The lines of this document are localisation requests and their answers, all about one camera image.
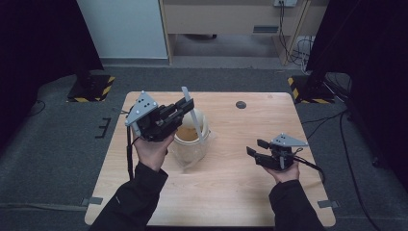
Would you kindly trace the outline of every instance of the power cord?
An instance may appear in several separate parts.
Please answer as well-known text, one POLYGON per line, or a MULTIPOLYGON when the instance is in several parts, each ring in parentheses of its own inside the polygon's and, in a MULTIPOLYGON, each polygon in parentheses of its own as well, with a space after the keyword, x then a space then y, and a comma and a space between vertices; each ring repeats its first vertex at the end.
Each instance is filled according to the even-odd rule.
POLYGON ((294 49, 293 51, 294 52, 296 52, 297 53, 297 55, 294 55, 294 54, 292 54, 292 57, 294 57, 294 60, 295 61, 297 61, 298 59, 303 59, 304 61, 304 64, 307 64, 307 62, 309 61, 309 59, 306 59, 306 57, 308 57, 309 58, 309 56, 310 56, 310 53, 311 53, 311 51, 312 51, 312 43, 313 43, 314 41, 311 39, 311 38, 303 38, 303 39, 300 39, 298 42, 297 42, 297 49, 294 49), (305 47, 305 42, 309 42, 309 51, 308 52, 305 52, 304 51, 304 47, 305 47))
MULTIPOLYGON (((303 44, 302 44, 302 50, 304 50, 304 46, 305 46, 305 41, 306 41, 307 39, 303 39, 303 44)), ((310 52, 312 51, 312 40, 310 39, 309 40, 309 54, 310 54, 310 52)), ((306 71, 306 65, 307 65, 307 62, 309 61, 309 60, 306 60, 306 55, 305 55, 306 53, 305 52, 303 52, 303 54, 302 54, 302 57, 301 57, 301 66, 300 66, 300 69, 302 70, 302 72, 305 74, 305 75, 310 75, 307 71, 306 71)))
MULTIPOLYGON (((296 64, 296 65, 300 65, 302 72, 303 72, 304 74, 306 74, 306 75, 309 75, 309 74, 306 72, 306 64, 307 64, 307 61, 306 61, 306 55, 305 55, 305 53, 304 53, 304 52, 300 53, 299 51, 297 51, 297 53, 298 53, 299 55, 301 55, 301 56, 300 56, 300 57, 294 56, 294 55, 290 54, 290 52, 289 52, 289 50, 288 50, 288 47, 286 46, 286 39, 285 39, 285 36, 284 36, 284 33, 283 33, 283 20, 284 20, 284 17, 285 17, 285 1, 279 1, 279 6, 280 6, 280 16, 279 16, 279 27, 280 27, 280 30, 279 30, 279 41, 280 41, 282 47, 285 49, 286 61, 288 61, 288 62, 290 62, 290 63, 293 63, 293 64, 296 64)), ((300 43, 301 41, 303 41, 303 47, 304 47, 305 40, 307 40, 307 39, 302 39, 302 40, 300 40, 300 41, 297 42, 297 49, 298 49, 298 50, 300 50, 299 43, 300 43)), ((309 43, 309 48, 310 48, 310 50, 312 50, 312 44, 311 44, 311 43, 309 43)))
POLYGON ((340 101, 345 102, 350 95, 351 78, 348 78, 347 87, 345 88, 339 83, 337 77, 337 73, 334 73, 334 80, 332 80, 330 73, 327 73, 323 83, 340 101))
POLYGON ((346 156, 346 158, 347 158, 348 169, 350 170, 350 173, 351 173, 351 179, 352 179, 352 181, 353 181, 354 190, 356 191, 358 201, 359 201, 360 206, 361 206, 361 208, 362 208, 364 214, 366 215, 367 219, 369 220, 369 222, 371 223, 371 225, 375 228, 375 230, 381 231, 381 229, 380 229, 380 228, 374 223, 374 221, 371 219, 371 217, 370 217, 370 215, 369 215, 369 212, 367 211, 366 206, 365 206, 364 203, 363 203, 363 199, 361 198, 360 190, 359 190, 359 188, 358 188, 358 186, 357 186, 357 181, 356 181, 355 176, 354 176, 354 170, 353 170, 353 168, 351 167, 350 157, 349 157, 349 154, 348 154, 347 144, 346 144, 346 142, 345 142, 344 131, 343 131, 343 116, 344 116, 345 113, 346 113, 346 112, 342 112, 342 115, 340 116, 340 132, 341 132, 341 135, 342 135, 342 141, 343 141, 343 145, 344 145, 345 156, 346 156))
POLYGON ((129 112, 126 112, 126 111, 124 111, 124 110, 121 110, 121 109, 119 109, 119 108, 117 108, 117 107, 113 107, 113 108, 112 108, 112 111, 114 111, 114 112, 119 112, 121 115, 129 114, 129 112))
POLYGON ((341 135, 342 135, 342 141, 343 141, 343 146, 344 146, 344 152, 345 152, 345 156, 346 156, 346 160, 347 160, 347 166, 348 166, 348 169, 350 170, 350 173, 351 173, 351 179, 352 179, 352 181, 353 181, 354 190, 356 191, 356 195, 357 195, 358 201, 359 201, 359 203, 360 203, 360 207, 362 208, 362 210, 363 210, 365 216, 367 217, 367 219, 369 220, 369 222, 371 223, 371 225, 375 228, 375 230, 381 231, 381 229, 374 223, 374 221, 373 221, 372 218, 370 217, 370 214, 369 214, 369 212, 367 211, 366 206, 364 205, 363 199, 361 198, 360 190, 359 190, 358 185, 357 185, 357 181, 356 181, 356 179, 355 179, 354 170, 353 170, 353 168, 352 168, 352 166, 351 166, 350 157, 349 157, 349 154, 348 154, 348 148, 347 148, 347 144, 346 144, 346 142, 345 142, 344 131, 343 131, 343 117, 344 117, 344 115, 345 115, 347 112, 348 112, 348 110, 344 110, 344 111, 342 111, 341 113, 336 114, 336 115, 333 115, 333 116, 330 116, 330 117, 324 117, 324 118, 319 118, 319 119, 315 119, 315 120, 310 120, 310 121, 302 122, 301 124, 322 121, 322 123, 319 124, 319 126, 312 132, 312 134, 309 135, 309 137, 307 138, 307 140, 308 140, 310 137, 312 137, 313 134, 315 134, 315 132, 319 129, 319 127, 320 127, 323 123, 325 123, 326 121, 328 121, 328 120, 331 119, 331 118, 340 116, 340 132, 341 132, 341 135))
POLYGON ((335 118, 335 117, 337 117, 337 116, 340 116, 340 115, 342 115, 343 113, 345 113, 345 112, 347 112, 347 111, 348 111, 348 110, 344 110, 344 111, 342 111, 342 112, 340 112, 340 113, 338 113, 338 114, 332 115, 332 116, 330 116, 330 117, 324 117, 324 118, 319 118, 319 119, 315 119, 315 120, 310 120, 310 121, 302 122, 301 124, 303 125, 303 124, 306 124, 306 123, 312 123, 312 122, 322 121, 322 123, 320 123, 320 124, 318 125, 318 127, 307 137, 307 140, 310 139, 310 138, 317 132, 317 130, 319 129, 319 127, 320 127, 321 125, 323 125, 325 122, 327 122, 328 120, 330 120, 330 119, 332 119, 332 118, 335 118))
POLYGON ((308 167, 311 167, 311 168, 317 170, 319 175, 320 175, 321 183, 324 185, 324 182, 326 181, 326 176, 324 175, 324 171, 323 171, 323 169, 321 167, 319 167, 317 165, 314 165, 314 164, 312 164, 312 163, 310 163, 310 162, 306 161, 305 159, 303 159, 301 157, 298 157, 298 156, 293 156, 293 159, 300 162, 300 163, 302 163, 302 164, 304 164, 304 165, 306 165, 306 166, 308 166, 308 167))

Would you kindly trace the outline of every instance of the tripod base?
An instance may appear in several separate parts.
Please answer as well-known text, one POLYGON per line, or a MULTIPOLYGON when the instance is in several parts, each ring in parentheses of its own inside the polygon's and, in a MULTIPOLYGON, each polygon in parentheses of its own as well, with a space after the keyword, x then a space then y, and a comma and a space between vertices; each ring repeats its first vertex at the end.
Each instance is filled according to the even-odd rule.
POLYGON ((292 76, 288 79, 291 86, 295 103, 334 103, 333 93, 326 87, 322 86, 315 92, 306 92, 307 75, 292 76))
POLYGON ((111 90, 115 77, 111 75, 91 75, 92 88, 85 89, 80 81, 75 82, 67 96, 68 102, 103 101, 111 90))

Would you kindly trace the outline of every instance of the wooden table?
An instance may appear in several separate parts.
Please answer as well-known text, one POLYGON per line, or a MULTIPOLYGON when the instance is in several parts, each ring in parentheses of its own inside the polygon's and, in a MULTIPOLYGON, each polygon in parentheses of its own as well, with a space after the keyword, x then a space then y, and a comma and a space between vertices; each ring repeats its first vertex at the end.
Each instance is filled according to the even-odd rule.
MULTIPOLYGON (((168 105, 183 97, 180 92, 149 92, 158 104, 168 105)), ((130 92, 123 105, 129 111, 139 97, 130 92)), ((168 173, 158 208, 148 225, 165 226, 273 226, 268 194, 275 185, 272 176, 255 165, 246 154, 250 146, 261 153, 257 139, 270 141, 280 133, 306 141, 291 96, 269 92, 191 92, 195 108, 209 121, 212 142, 194 167, 182 170, 169 153, 163 169, 168 173), (236 103, 243 101, 245 109, 236 103)), ((115 128, 93 197, 102 197, 101 205, 90 204, 85 222, 92 224, 116 189, 129 180, 126 162, 125 115, 115 128)), ((298 155, 313 163, 309 147, 298 155)), ((318 201, 327 195, 314 169, 300 165, 300 182, 324 226, 335 224, 331 208, 321 209, 318 201)))

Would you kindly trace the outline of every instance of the wall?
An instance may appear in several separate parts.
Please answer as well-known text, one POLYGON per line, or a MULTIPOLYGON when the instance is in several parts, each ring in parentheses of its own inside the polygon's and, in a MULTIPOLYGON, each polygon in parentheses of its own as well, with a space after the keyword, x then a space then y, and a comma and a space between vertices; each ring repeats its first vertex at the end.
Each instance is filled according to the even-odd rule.
POLYGON ((102 60, 167 59, 159 1, 77 2, 102 60))

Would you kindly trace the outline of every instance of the yellow and black striped tape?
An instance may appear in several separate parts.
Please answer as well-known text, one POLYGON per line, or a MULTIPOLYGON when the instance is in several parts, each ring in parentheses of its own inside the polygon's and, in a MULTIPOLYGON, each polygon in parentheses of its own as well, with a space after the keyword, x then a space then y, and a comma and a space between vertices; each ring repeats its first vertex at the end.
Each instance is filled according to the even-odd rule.
POLYGON ((334 103, 333 99, 323 99, 323 98, 312 98, 312 99, 302 99, 301 95, 299 94, 299 90, 297 89, 293 78, 288 79, 289 85, 291 86, 291 90, 293 93, 293 98, 295 103, 334 103))
POLYGON ((96 95, 96 97, 74 97, 74 98, 69 98, 68 102, 95 102, 95 101, 103 101, 105 100, 106 96, 108 95, 109 91, 111 90, 112 84, 114 83, 114 76, 111 76, 108 80, 108 82, 105 85, 105 88, 102 92, 101 95, 96 95))

